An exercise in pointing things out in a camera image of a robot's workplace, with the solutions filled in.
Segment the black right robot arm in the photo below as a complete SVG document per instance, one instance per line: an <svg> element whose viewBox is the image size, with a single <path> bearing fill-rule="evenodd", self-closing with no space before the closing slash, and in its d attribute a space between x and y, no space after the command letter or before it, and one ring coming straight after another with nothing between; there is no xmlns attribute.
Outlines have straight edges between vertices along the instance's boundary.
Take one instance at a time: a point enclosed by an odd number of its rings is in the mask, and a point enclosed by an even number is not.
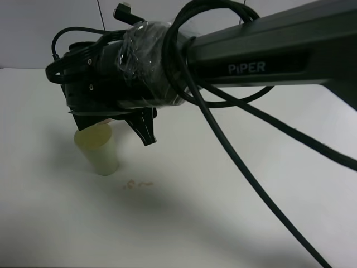
<svg viewBox="0 0 357 268"><path fill-rule="evenodd" d="M316 1L260 18L226 1L191 1L173 23L148 22L120 4L127 30L77 42L57 73L78 129L124 120L144 145L155 142L157 109L191 100L173 54L194 78L219 87L323 85L356 107L356 2Z"/></svg>

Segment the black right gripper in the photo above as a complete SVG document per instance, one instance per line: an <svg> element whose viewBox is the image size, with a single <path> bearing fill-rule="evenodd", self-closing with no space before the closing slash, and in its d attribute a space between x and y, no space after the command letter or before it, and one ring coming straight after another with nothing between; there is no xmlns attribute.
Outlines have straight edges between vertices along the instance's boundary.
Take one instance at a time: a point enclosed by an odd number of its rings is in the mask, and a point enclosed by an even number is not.
<svg viewBox="0 0 357 268"><path fill-rule="evenodd" d="M84 73L85 78L63 84L66 104L73 112L79 131L108 119L124 120L139 136L145 146L156 142L154 119L157 109L145 108L127 114L118 101L140 101L150 99L145 84L138 79L126 82L118 68L118 56L122 42L106 44L99 54L91 56L84 64L65 70L65 74Z"/></svg>

